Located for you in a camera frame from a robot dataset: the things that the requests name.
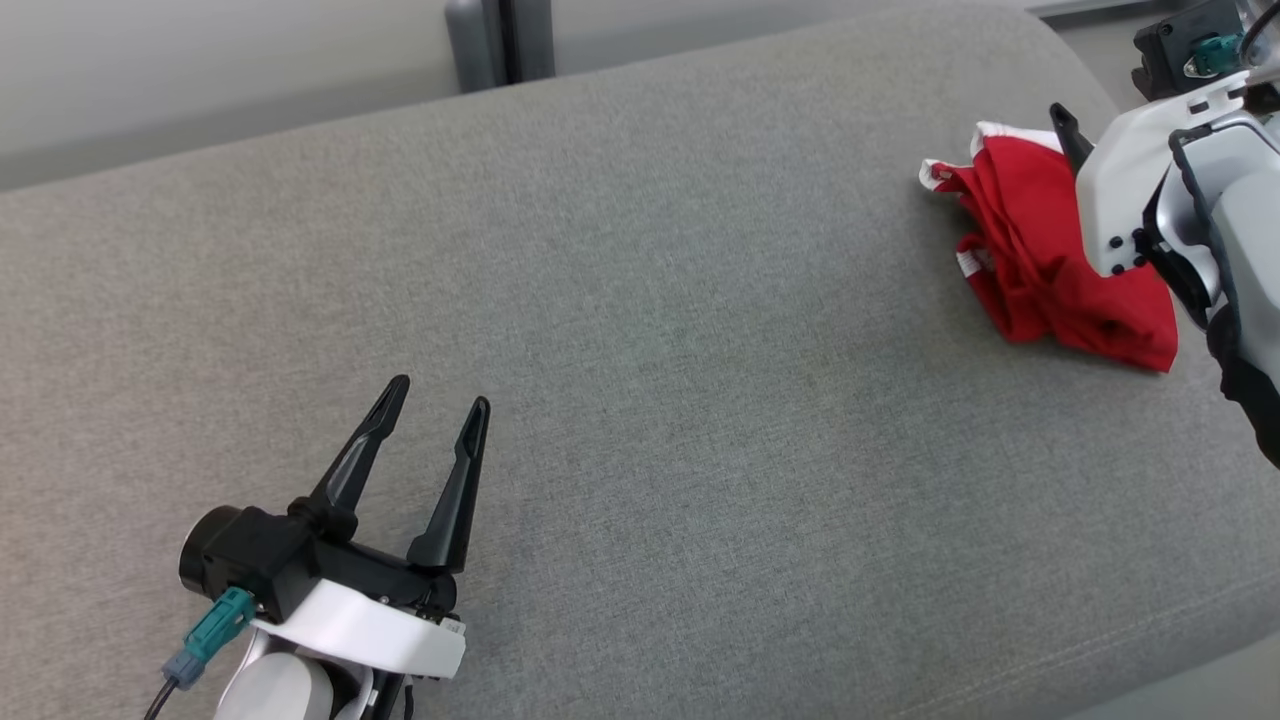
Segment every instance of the fabric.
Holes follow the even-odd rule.
[[[979,225],[956,247],[960,269],[1001,334],[1059,342],[1167,373],[1178,354],[1169,290],[1152,268],[1100,277],[1084,256],[1075,178],[1052,133],[978,123],[974,164],[925,160],[920,181],[961,193]]]
[[[1203,340],[1010,346],[904,177],[1053,101],[1114,113],[947,4],[0,195],[6,715],[141,716],[191,524],[283,510],[396,373],[388,552],[493,404],[420,719],[1046,717],[1262,637],[1280,483]]]

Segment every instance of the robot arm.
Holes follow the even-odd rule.
[[[1125,113],[1096,147],[1061,105],[1050,115],[1089,264],[1103,277],[1155,266],[1280,466],[1280,143],[1243,110],[1248,76]]]
[[[472,405],[440,500],[406,556],[352,542],[356,503],[408,384],[392,379],[320,483],[284,515],[224,506],[196,523],[178,574],[215,606],[165,665],[169,682],[148,719],[242,626],[252,628],[250,646],[215,720],[385,720],[402,687],[407,717],[412,678],[453,678],[466,651],[453,575],[466,565],[488,400]],[[234,612],[219,612],[228,605]]]

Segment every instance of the white plastic housing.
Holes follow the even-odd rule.
[[[1130,110],[1107,127],[1075,178],[1084,255],[1100,275],[1129,269],[1138,252],[1133,231],[1172,163],[1169,135],[1216,120],[1244,106],[1229,92],[1245,86],[1248,72],[1235,73],[1187,95]],[[1111,247],[1119,237],[1120,247]]]
[[[329,580],[320,583],[280,625],[253,626],[307,650],[389,673],[453,678],[466,638]]]

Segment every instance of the teal connector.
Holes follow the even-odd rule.
[[[224,592],[183,638],[186,647],[164,664],[160,671],[165,679],[179,691],[195,685],[205,673],[205,665],[218,655],[218,651],[248,626],[256,607],[253,596],[241,588],[229,588]]]
[[[1240,41],[1244,33],[1225,37],[1210,37],[1196,46],[1190,61],[1187,63],[1189,77],[1215,77],[1230,74],[1243,68],[1240,63]]]
[[[252,619],[253,596],[241,588],[228,588],[182,642],[187,646],[187,652],[209,662]]]

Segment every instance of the red towel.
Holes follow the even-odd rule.
[[[1167,373],[1174,305],[1152,268],[1100,277],[1084,258],[1075,178],[1051,133],[979,123],[973,167],[925,160],[920,179],[959,192],[978,232],[960,268],[1010,342],[1053,333],[1065,346]]]

